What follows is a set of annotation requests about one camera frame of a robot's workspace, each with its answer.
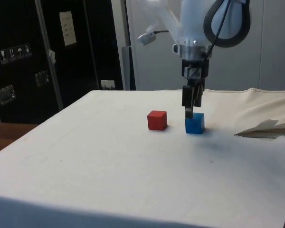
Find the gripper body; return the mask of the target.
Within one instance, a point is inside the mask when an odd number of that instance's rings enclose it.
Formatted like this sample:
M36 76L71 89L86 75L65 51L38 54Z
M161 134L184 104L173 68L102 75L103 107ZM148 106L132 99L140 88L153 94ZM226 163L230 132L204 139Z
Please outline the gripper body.
M188 81L202 80L209 74L209 60L181 61L181 75Z

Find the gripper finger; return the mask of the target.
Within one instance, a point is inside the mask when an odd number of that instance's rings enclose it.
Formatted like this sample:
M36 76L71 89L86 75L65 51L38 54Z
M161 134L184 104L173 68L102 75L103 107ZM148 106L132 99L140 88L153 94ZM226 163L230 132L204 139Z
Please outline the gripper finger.
M185 118L193 117L193 87L184 85L182 88L182 106L185 108Z
M200 80L196 82L193 90L194 107L201 107L204 90L205 90L205 80Z

